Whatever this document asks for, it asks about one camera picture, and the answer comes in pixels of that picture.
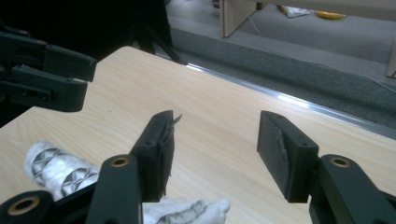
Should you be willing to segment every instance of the gray floor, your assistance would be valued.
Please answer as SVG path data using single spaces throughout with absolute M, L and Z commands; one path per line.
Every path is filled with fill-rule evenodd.
M 219 9 L 210 0 L 172 0 L 169 22 L 179 30 L 271 52 L 396 86 L 386 77 L 396 22 L 348 16 L 327 21 L 310 15 L 287 18 L 276 6 L 255 12 L 230 37 L 220 37 Z
M 211 0 L 171 0 L 167 13 L 189 63 L 396 129 L 396 93 L 376 83 L 396 90 L 386 77 L 396 22 L 289 19 L 268 5 L 221 38 Z

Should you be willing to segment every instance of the screw hole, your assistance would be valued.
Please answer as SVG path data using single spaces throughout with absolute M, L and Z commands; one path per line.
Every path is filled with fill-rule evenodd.
M 113 162 L 111 162 L 111 165 L 114 167 L 121 167 L 121 166 L 128 164 L 128 162 L 129 162 L 129 159 L 127 159 L 127 158 L 117 158 Z
M 8 214 L 11 216 L 18 216 L 29 212 L 40 203 L 38 196 L 27 197 L 20 199 L 8 208 Z
M 331 158 L 330 161 L 332 162 L 332 164 L 339 166 L 339 167 L 347 168 L 350 166 L 349 161 L 341 159 L 341 158 Z

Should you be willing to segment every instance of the table surface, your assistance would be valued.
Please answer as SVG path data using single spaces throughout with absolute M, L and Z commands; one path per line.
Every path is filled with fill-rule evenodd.
M 150 118 L 182 115 L 167 186 L 171 198 L 226 199 L 226 223 L 309 223 L 307 204 L 288 204 L 256 151 L 260 112 L 291 120 L 319 155 L 356 161 L 375 184 L 396 194 L 396 141 L 309 108 L 160 57 L 123 48 L 99 62 L 84 108 L 34 107 L 0 130 L 0 203 L 39 189 L 23 171 L 26 150 L 46 140 L 86 161 L 128 153 Z

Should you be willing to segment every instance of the yellow object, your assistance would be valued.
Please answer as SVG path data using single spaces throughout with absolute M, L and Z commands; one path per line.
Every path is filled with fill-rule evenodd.
M 317 16 L 328 20 L 337 20 L 345 17 L 344 14 L 331 13 L 325 11 L 316 11 L 316 14 Z

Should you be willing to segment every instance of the white cloth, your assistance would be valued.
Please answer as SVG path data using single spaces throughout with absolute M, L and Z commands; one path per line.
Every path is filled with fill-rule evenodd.
M 99 168 L 49 142 L 37 142 L 28 149 L 24 170 L 54 201 L 89 186 L 99 176 Z M 142 206 L 145 224 L 223 224 L 230 209 L 226 200 L 209 203 L 167 197 Z

